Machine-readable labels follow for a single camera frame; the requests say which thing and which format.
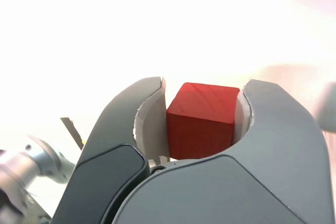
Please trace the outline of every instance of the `gray plastic housing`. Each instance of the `gray plastic housing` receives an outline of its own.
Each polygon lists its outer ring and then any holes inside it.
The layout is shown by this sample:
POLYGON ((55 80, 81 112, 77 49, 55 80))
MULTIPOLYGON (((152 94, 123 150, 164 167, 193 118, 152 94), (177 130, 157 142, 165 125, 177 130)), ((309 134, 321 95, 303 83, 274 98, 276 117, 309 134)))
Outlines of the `gray plastic housing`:
POLYGON ((269 82, 250 81, 239 98, 242 138, 146 179, 113 224, 334 223, 328 150, 310 113, 269 82))

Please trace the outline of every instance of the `wooden block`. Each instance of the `wooden block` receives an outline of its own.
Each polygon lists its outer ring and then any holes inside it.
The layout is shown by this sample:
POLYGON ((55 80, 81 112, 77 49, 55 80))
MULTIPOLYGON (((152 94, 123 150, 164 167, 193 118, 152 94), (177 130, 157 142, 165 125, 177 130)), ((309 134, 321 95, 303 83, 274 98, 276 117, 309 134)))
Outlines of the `wooden block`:
POLYGON ((202 158, 232 144, 238 88, 185 83, 167 109, 170 156, 202 158))

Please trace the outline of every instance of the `metal cylinder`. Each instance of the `metal cylinder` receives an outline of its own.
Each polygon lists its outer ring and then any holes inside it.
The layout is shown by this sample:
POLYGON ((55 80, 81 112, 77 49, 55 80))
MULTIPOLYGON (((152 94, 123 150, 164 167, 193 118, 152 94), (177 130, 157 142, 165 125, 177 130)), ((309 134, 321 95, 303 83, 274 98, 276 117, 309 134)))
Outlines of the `metal cylinder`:
POLYGON ((15 177, 23 187, 27 187, 40 174, 38 165, 22 153, 3 154, 0 157, 0 169, 15 177))

